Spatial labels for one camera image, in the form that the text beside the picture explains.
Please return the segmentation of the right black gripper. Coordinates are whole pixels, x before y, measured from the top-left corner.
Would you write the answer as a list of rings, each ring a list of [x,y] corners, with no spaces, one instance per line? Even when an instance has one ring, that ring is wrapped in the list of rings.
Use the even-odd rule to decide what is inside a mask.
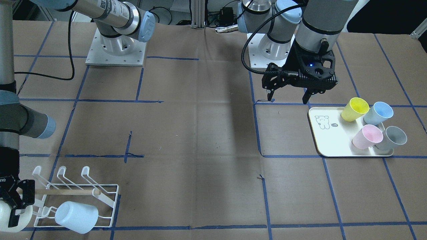
[[[11,208],[8,228],[17,227],[20,215],[25,213],[27,206],[35,203],[35,181],[18,176],[1,174],[1,200]]]

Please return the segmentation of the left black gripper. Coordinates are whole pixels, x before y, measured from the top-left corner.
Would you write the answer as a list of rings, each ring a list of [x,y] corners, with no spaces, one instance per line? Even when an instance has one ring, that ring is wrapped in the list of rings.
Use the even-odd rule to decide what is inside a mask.
[[[284,69],[275,63],[268,64],[262,77],[262,87],[267,92],[267,100],[272,100],[274,91],[291,85],[306,88],[302,97],[303,104],[307,104],[310,97],[334,88],[338,79],[335,75],[335,56],[332,50],[312,53],[294,43],[284,64]]]

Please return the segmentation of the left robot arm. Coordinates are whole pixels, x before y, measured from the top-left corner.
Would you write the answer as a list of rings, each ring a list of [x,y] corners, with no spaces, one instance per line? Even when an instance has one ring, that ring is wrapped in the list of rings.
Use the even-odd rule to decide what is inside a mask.
[[[357,0],[241,0],[237,25],[250,34],[241,53],[243,66],[262,75],[262,88],[271,101],[274,92],[287,85],[305,88],[304,104],[315,94],[333,89],[333,46],[345,28]],[[245,62],[245,52],[256,34],[265,36],[261,53],[270,62],[254,69]]]

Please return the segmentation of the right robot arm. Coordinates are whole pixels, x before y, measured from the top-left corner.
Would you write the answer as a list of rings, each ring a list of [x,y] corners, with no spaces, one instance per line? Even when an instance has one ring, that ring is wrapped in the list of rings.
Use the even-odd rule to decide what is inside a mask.
[[[130,0],[34,0],[52,22],[13,19],[20,0],[1,1],[1,232],[42,224],[49,195],[35,165],[56,181],[65,154],[91,150],[77,127],[82,107],[142,102],[148,40],[157,17]]]

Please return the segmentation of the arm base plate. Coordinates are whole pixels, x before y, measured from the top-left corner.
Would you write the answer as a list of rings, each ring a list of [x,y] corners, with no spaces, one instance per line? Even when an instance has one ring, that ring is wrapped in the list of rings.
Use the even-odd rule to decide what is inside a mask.
[[[85,63],[90,66],[143,67],[146,45],[128,36],[107,38],[97,29]]]
[[[265,70],[270,63],[283,66],[286,63],[290,48],[295,39],[285,44],[271,41],[266,34],[256,34],[248,45],[251,68]]]

